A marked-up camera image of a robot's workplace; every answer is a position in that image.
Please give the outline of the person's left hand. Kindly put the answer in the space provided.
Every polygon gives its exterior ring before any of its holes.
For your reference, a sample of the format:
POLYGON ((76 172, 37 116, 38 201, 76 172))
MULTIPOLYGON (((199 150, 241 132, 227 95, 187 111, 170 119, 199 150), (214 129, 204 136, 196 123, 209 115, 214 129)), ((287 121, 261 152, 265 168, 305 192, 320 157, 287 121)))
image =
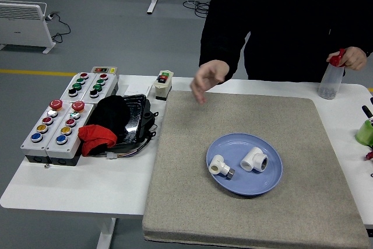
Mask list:
POLYGON ((367 64, 367 56, 358 47, 348 47, 329 54, 326 61, 332 62, 332 65, 336 67, 346 67, 354 71, 360 71, 367 64))

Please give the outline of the person's right hand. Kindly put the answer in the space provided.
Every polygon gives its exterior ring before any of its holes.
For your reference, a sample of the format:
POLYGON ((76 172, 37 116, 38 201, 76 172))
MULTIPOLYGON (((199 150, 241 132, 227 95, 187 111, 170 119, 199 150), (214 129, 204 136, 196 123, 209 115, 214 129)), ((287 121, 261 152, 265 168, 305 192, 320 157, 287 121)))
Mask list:
POLYGON ((223 83, 229 70, 226 62, 216 59, 200 66, 190 84, 194 98, 200 105, 206 102, 205 92, 223 83))

